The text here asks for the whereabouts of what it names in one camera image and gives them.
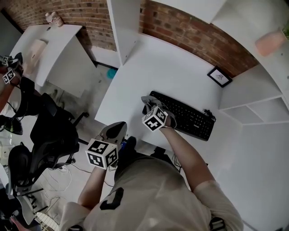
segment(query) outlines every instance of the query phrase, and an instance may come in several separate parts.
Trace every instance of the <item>framed picture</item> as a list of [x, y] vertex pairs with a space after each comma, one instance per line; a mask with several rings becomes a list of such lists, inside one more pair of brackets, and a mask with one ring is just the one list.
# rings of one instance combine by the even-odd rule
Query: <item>framed picture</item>
[[232, 79], [224, 73], [219, 67], [214, 67], [208, 74], [212, 80], [214, 80], [221, 87], [227, 86]]

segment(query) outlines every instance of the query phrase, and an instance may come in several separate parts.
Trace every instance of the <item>keyboard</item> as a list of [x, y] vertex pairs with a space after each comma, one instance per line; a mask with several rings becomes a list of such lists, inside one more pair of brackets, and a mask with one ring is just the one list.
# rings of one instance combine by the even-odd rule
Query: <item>keyboard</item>
[[[203, 112], [200, 112], [187, 104], [155, 91], [152, 91], [149, 95], [160, 100], [167, 106], [168, 110], [175, 115], [177, 122], [175, 130], [198, 139], [205, 141], [209, 140], [216, 121], [216, 118], [210, 111], [208, 115], [205, 115]], [[146, 107], [144, 107], [143, 114], [146, 115], [147, 113]]]

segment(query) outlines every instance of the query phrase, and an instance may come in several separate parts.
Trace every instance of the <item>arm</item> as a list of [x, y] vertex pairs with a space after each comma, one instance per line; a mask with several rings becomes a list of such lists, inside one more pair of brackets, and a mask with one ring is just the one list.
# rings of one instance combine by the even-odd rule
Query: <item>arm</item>
[[161, 128], [160, 130], [176, 154], [192, 191], [199, 184], [214, 180], [203, 158], [179, 133], [173, 128]]
[[94, 168], [78, 198], [78, 204], [92, 210], [99, 203], [105, 174], [106, 170]]
[[[5, 74], [7, 72], [7, 68], [6, 67], [0, 67], [0, 74]], [[18, 85], [20, 82], [19, 78], [17, 76], [15, 76], [12, 80], [11, 83]], [[2, 111], [6, 105], [6, 103], [9, 100], [9, 97], [12, 93], [14, 89], [14, 86], [12, 86], [11, 84], [6, 84], [4, 86], [4, 90], [1, 92], [0, 94], [0, 111]]]

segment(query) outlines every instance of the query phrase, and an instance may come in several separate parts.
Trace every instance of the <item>red brick wall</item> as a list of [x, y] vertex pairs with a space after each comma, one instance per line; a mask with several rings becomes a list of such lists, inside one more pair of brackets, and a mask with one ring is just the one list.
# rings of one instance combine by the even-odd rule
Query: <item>red brick wall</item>
[[[7, 0], [5, 10], [23, 30], [47, 23], [45, 13], [57, 11], [66, 24], [84, 26], [77, 34], [84, 46], [117, 50], [106, 0]], [[258, 64], [224, 31], [185, 12], [142, 0], [140, 13], [140, 32], [181, 47], [231, 77]]]
[[57, 11], [66, 24], [85, 26], [77, 34], [83, 45], [117, 50], [106, 0], [7, 0], [5, 10], [22, 30], [46, 24], [45, 13]]
[[141, 32], [172, 43], [219, 66], [230, 77], [258, 64], [227, 33], [190, 14], [153, 1], [143, 1], [140, 13]]

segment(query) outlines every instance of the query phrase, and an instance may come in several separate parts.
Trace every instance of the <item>sleeve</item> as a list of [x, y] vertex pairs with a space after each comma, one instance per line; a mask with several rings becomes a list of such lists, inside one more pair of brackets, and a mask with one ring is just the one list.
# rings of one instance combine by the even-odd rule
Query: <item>sleeve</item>
[[227, 231], [243, 231], [240, 214], [216, 181], [210, 180], [201, 183], [195, 188], [194, 194], [203, 205], [209, 208], [212, 217], [224, 220]]
[[75, 202], [68, 202], [63, 209], [62, 218], [60, 221], [59, 231], [68, 231], [75, 225], [83, 227], [83, 222], [90, 210]]

